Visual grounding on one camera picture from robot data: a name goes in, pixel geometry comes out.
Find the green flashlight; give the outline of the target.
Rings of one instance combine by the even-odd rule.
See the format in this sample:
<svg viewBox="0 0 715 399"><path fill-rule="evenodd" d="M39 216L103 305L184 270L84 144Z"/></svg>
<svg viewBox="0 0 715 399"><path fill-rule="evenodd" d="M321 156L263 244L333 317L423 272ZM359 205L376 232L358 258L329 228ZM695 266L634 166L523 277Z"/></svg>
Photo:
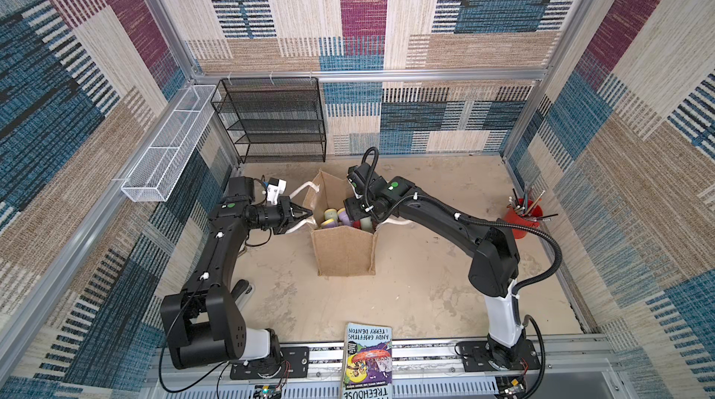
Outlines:
<svg viewBox="0 0 715 399"><path fill-rule="evenodd" d="M337 211L336 211L335 209L333 209L333 208L327 209L327 210L324 212L324 220L325 220L325 221L327 221L327 220L338 221L338 220L339 220L339 216L338 216Z"/></svg>
<svg viewBox="0 0 715 399"><path fill-rule="evenodd" d="M374 233L374 222L371 218L361 218L359 220L360 228L368 233Z"/></svg>

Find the brown jute tote bag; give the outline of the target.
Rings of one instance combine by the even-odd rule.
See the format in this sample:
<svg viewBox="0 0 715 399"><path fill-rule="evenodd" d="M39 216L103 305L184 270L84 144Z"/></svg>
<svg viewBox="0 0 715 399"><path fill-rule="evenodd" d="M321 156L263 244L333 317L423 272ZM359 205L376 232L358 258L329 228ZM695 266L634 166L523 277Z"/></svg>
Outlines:
<svg viewBox="0 0 715 399"><path fill-rule="evenodd" d="M313 211L312 218L289 229L290 235L308 239L314 256L317 274L323 277L359 277L376 274L376 247L378 232L368 233L352 224L351 227L339 226L332 229L320 229L324 212L333 208L344 208L344 200L354 197L347 180L332 175L324 170L303 184L298 193L304 192L302 207Z"/></svg>

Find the purple flashlight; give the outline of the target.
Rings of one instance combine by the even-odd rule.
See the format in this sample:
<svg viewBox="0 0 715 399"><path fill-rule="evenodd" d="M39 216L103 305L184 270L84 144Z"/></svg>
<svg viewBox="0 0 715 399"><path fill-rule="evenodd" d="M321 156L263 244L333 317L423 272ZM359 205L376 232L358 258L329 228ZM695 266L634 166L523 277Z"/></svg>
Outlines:
<svg viewBox="0 0 715 399"><path fill-rule="evenodd" d="M337 211L337 215L339 218L339 221L342 225L351 227L352 226L352 221L350 217L348 216L348 213L346 212L346 209L341 208Z"/></svg>
<svg viewBox="0 0 715 399"><path fill-rule="evenodd" d="M336 228L338 226L339 226L339 223L335 219L330 218L330 219L323 221L320 224L320 229L332 229L332 228Z"/></svg>

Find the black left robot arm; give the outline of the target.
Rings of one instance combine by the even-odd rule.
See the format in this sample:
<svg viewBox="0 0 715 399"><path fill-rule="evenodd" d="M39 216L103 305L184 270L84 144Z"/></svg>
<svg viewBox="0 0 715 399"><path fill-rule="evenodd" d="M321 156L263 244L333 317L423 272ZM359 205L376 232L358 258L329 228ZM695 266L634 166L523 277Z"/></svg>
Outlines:
<svg viewBox="0 0 715 399"><path fill-rule="evenodd" d="M285 181L276 178L262 184L264 201L258 203L257 182L229 180L227 194L209 214L209 238L195 270L179 293L162 301L166 347L176 369L229 362L268 376L284 364L276 332L246 325L238 304L251 285L234 283L233 273L251 231L285 234L312 212L285 195Z"/></svg>

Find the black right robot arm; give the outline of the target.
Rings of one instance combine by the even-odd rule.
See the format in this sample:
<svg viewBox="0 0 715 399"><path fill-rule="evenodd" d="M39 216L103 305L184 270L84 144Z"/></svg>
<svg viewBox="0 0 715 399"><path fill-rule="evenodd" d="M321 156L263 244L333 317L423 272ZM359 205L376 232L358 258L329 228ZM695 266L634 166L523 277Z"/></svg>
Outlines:
<svg viewBox="0 0 715 399"><path fill-rule="evenodd" d="M521 257L508 223L462 213L403 177L386 181L366 162L349 167L346 179L354 196L344 201L344 207L353 220L371 218L382 224L393 216L403 218L433 231L471 257L467 278L484 296L490 364L495 369L519 368L529 346L519 318Z"/></svg>

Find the black white stapler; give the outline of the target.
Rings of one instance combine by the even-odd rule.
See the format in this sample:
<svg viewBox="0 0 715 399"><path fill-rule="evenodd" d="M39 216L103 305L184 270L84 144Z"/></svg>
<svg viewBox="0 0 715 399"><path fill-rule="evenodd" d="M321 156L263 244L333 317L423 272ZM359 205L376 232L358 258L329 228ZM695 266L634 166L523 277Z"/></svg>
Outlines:
<svg viewBox="0 0 715 399"><path fill-rule="evenodd" d="M234 285L231 295L236 303L236 307L242 310L248 301L250 300L254 292L254 284L250 283L248 280L240 279Z"/></svg>

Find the red pen cup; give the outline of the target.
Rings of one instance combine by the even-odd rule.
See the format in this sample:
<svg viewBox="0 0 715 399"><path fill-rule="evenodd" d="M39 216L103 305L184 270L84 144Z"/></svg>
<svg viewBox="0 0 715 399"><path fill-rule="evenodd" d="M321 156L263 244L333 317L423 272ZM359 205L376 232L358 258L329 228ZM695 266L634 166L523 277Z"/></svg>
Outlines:
<svg viewBox="0 0 715 399"><path fill-rule="evenodd" d="M529 185L525 186L522 194L513 189L503 220L528 229L538 229L542 224L556 218L558 213L546 214L541 206L546 193L546 190L533 191Z"/></svg>

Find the colourful treehouse book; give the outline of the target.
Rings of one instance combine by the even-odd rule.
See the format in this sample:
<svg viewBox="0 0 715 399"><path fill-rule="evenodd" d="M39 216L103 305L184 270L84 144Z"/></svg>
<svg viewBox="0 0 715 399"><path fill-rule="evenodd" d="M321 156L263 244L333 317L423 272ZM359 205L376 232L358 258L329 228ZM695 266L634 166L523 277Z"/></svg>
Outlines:
<svg viewBox="0 0 715 399"><path fill-rule="evenodd" d="M392 398L394 395L392 328L348 323L344 339L342 371L341 398Z"/></svg>

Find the white mesh wall basket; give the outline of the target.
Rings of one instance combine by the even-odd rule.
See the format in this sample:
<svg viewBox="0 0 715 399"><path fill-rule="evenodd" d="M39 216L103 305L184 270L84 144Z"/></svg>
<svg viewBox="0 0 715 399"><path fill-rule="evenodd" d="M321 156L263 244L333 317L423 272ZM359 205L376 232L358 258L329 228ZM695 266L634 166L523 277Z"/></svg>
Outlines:
<svg viewBox="0 0 715 399"><path fill-rule="evenodd" d="M213 115L216 88L194 85L172 108L121 190L134 203L169 199Z"/></svg>

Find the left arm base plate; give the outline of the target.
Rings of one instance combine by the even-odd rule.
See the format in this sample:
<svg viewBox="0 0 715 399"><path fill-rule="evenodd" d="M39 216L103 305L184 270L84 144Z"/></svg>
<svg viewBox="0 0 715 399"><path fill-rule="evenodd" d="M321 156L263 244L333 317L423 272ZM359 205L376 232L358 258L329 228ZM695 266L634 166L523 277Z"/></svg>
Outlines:
<svg viewBox="0 0 715 399"><path fill-rule="evenodd" d="M288 380L307 377L310 349L307 346L282 346L264 359L232 365L230 380Z"/></svg>

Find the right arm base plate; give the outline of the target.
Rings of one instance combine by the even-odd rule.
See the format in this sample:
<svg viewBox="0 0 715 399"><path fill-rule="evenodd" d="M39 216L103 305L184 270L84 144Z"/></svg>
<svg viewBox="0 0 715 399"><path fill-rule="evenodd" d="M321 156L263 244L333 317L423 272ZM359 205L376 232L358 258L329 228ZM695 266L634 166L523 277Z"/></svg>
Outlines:
<svg viewBox="0 0 715 399"><path fill-rule="evenodd" d="M539 352L530 339L520 339L513 347L496 341L461 341L455 345L465 372L536 371L542 367Z"/></svg>

